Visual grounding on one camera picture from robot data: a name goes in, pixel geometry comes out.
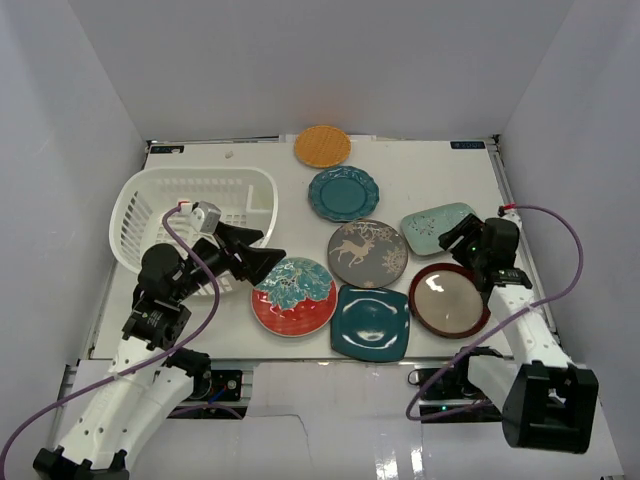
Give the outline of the teal scalloped round plate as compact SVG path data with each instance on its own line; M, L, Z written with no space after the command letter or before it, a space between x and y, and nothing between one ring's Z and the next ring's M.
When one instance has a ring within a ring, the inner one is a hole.
M346 223L370 215L380 200L380 190L371 175L352 166L323 170L310 182L308 199L321 218Z

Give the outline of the orange woven round plate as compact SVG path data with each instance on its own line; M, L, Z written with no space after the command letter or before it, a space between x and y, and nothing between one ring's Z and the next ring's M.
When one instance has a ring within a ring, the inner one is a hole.
M294 154L313 168L329 168L344 162L351 153L351 140L339 128L317 125L301 132L294 142Z

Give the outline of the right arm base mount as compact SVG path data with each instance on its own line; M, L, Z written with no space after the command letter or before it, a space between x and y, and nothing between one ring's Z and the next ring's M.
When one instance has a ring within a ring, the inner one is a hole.
M460 380L452 372L445 373L427 390L418 401L421 416L433 416L438 413L479 404L473 410L465 410L455 415L428 419L423 424L447 423L500 423L500 411L484 394L466 380Z

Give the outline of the red teal floral plate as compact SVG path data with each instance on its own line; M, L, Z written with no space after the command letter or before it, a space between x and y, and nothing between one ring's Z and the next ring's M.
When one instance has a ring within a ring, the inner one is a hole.
M288 338L315 333L327 325L337 306L338 287L318 262L287 257L251 292L251 308L269 332Z

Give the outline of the dark teal square plate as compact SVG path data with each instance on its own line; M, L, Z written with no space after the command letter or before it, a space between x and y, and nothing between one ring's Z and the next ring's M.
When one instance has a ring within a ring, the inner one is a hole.
M407 295L343 285L330 321L334 352L368 363L404 359L410 337Z

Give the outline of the red rimmed beige plate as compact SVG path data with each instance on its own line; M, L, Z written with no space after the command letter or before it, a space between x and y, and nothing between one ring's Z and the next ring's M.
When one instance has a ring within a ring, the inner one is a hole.
M471 337L490 318L490 310L473 283L473 274L452 263L429 265L413 277L409 307L424 328L447 339Z

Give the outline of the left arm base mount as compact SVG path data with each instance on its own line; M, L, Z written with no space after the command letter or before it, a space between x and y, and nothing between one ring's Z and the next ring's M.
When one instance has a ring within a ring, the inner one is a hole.
M242 370L209 369L194 380L192 393L173 409L171 419L242 420L247 406Z

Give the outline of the grey reindeer round plate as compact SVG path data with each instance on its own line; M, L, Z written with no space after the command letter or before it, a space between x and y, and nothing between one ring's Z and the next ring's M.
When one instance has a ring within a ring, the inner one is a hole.
M390 225L372 219L345 223L327 246L330 270L344 283L359 288L387 287L408 264L404 238Z

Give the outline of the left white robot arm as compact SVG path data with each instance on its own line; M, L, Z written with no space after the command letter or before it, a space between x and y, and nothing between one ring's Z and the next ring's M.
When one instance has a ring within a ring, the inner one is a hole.
M111 367L83 414L54 449L33 463L43 479L127 479L142 448L170 413L211 387L210 358L186 348L182 332L191 316L184 302L202 287L216 287L228 272L257 285L285 257L256 248L259 230L220 223L213 240L188 246L180 237L146 250Z

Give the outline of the light green rectangular plate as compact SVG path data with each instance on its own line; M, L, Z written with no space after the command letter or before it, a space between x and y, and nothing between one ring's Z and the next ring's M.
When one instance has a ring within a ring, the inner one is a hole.
M438 237L476 212L466 203L456 202L405 216L401 231L414 254L429 256L442 251Z

